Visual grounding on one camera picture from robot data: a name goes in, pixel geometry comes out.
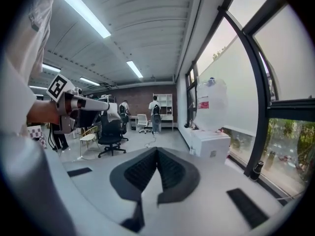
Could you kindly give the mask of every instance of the fluorescent light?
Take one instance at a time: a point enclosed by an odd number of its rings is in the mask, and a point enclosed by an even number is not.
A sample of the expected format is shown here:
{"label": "fluorescent light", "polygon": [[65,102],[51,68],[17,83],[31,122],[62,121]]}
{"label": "fluorescent light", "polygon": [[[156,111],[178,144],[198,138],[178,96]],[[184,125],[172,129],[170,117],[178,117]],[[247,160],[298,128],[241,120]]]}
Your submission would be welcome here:
{"label": "fluorescent light", "polygon": [[47,90],[48,88],[42,88],[42,87],[36,87],[36,86],[30,86],[32,89],[42,89],[42,90]]}
{"label": "fluorescent light", "polygon": [[81,81],[88,82],[88,83],[91,83],[91,84],[93,84],[93,85],[95,85],[95,86],[100,86],[99,83],[96,83],[96,82],[94,82],[94,81],[90,81],[90,80],[88,80],[88,79],[86,79],[86,78],[83,78],[83,77],[81,77],[80,80],[81,80]]}
{"label": "fluorescent light", "polygon": [[128,61],[127,64],[128,66],[130,66],[133,72],[138,76],[138,78],[143,78],[142,74],[140,73],[140,71],[138,70],[138,68],[132,61]]}
{"label": "fluorescent light", "polygon": [[103,38],[110,36],[109,31],[82,2],[82,0],[65,0],[76,12],[78,12]]}
{"label": "fluorescent light", "polygon": [[55,68],[51,65],[43,64],[43,68],[59,73],[61,69]]}

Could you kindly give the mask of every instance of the floor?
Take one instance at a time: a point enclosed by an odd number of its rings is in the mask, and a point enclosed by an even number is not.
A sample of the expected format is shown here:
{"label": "floor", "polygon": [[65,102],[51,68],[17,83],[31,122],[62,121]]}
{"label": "floor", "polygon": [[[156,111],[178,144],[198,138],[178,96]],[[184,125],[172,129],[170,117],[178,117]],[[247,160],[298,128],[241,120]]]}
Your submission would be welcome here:
{"label": "floor", "polygon": [[[48,141],[49,130],[42,126],[45,140]],[[97,159],[98,154],[101,151],[104,151],[104,145],[89,143],[89,150],[85,143],[81,144],[81,155],[80,157],[80,142],[79,142],[79,135],[76,134],[76,138],[73,138],[72,134],[65,135],[69,148],[66,150],[59,150],[58,154],[60,155],[60,160],[62,162],[72,162],[77,160],[84,160],[84,159]],[[139,133],[135,130],[129,130],[124,137],[128,138],[129,141],[123,140],[121,144],[121,148],[125,149],[127,152],[135,151],[141,148],[145,148],[146,146],[150,147],[165,147],[165,148],[172,148],[179,151],[183,151],[188,153],[188,147],[184,142],[181,134],[177,129],[174,129],[172,132],[171,129],[163,129],[160,134],[155,134],[155,138],[153,137],[152,133]],[[52,153],[56,153],[52,150],[52,148],[47,144],[47,150],[51,151]],[[117,154],[122,153],[121,151],[114,151],[114,156]],[[111,156],[110,153],[105,153],[102,157]]]}

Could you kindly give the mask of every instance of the black backpack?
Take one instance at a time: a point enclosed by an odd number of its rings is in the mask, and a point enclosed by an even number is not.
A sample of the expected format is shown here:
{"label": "black backpack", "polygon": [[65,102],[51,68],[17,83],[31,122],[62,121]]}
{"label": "black backpack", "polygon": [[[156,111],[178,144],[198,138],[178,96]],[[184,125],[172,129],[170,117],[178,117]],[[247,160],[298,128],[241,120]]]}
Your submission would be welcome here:
{"label": "black backpack", "polygon": [[120,105],[119,107],[119,114],[125,114],[126,113],[126,109],[123,105]]}
{"label": "black backpack", "polygon": [[154,115],[159,115],[159,106],[158,106],[158,104],[156,104],[156,105],[154,106],[154,108],[153,108],[153,114],[154,114]]}

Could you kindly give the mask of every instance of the person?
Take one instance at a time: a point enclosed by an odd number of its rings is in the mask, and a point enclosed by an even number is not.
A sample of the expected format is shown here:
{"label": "person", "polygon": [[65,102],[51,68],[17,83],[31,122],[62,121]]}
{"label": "person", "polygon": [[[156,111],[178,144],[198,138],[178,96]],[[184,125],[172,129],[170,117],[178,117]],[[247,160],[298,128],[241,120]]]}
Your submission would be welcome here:
{"label": "person", "polygon": [[26,120],[59,124],[55,102],[36,100],[27,86],[30,75],[42,72],[52,4],[53,0],[29,1],[4,47],[0,87],[1,91],[10,91],[10,94],[0,99],[6,116],[0,127],[6,132],[29,136]]}
{"label": "person", "polygon": [[152,122],[152,132],[153,134],[158,134],[159,133],[159,125],[157,125],[154,121],[153,115],[159,114],[159,110],[161,109],[161,106],[159,102],[157,101],[157,97],[153,96],[153,101],[149,104],[149,109],[151,110],[151,122]]}
{"label": "person", "polygon": [[58,149],[61,149],[61,150],[67,149],[69,147],[69,145],[67,143],[67,140],[65,139],[64,134],[55,134],[55,132],[54,132],[54,131],[60,130],[59,125],[51,123],[51,126],[52,126],[52,130],[53,130],[52,133],[53,133],[54,141],[56,144],[56,146],[53,148],[53,150],[57,151]]}
{"label": "person", "polygon": [[126,100],[124,100],[123,103],[119,105],[119,114],[126,114],[127,116],[130,115],[129,105]]}

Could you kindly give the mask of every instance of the brick wall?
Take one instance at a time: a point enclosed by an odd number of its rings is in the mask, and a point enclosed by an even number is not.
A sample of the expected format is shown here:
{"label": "brick wall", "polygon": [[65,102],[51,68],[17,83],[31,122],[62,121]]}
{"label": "brick wall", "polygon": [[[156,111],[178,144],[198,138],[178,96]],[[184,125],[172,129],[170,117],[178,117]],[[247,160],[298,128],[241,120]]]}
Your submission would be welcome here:
{"label": "brick wall", "polygon": [[147,118],[150,119],[149,103],[153,100],[153,94],[163,93],[173,94],[173,117],[174,122],[177,122],[177,91],[175,85],[115,89],[95,94],[98,97],[102,94],[111,94],[116,97],[118,105],[127,100],[131,115],[146,114]]}

